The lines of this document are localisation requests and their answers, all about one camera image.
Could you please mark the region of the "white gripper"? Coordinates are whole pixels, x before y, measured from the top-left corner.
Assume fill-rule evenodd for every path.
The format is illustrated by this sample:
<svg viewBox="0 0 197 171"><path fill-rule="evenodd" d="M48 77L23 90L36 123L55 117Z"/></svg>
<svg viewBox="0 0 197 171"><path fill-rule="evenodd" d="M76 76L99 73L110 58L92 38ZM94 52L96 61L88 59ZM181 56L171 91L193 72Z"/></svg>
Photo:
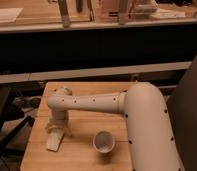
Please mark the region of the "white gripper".
<svg viewBox="0 0 197 171"><path fill-rule="evenodd" d="M54 129L61 129L65 133L67 133L69 136L72 135L72 132L70 130L69 126L69 114L64 113L62 118L56 119L53 116L49 118L49 122L47 123L45 130L50 133Z"/></svg>

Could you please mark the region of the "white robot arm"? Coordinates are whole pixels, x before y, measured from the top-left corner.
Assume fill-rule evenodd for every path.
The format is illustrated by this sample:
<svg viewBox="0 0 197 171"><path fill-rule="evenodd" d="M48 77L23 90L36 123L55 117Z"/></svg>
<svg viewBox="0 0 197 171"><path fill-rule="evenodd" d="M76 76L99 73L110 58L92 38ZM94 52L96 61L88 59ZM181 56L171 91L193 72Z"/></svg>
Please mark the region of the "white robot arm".
<svg viewBox="0 0 197 171"><path fill-rule="evenodd" d="M47 105L56 120L69 110L122 114L134 171L185 171L164 97L149 82L111 94L72 95L67 88L59 88Z"/></svg>

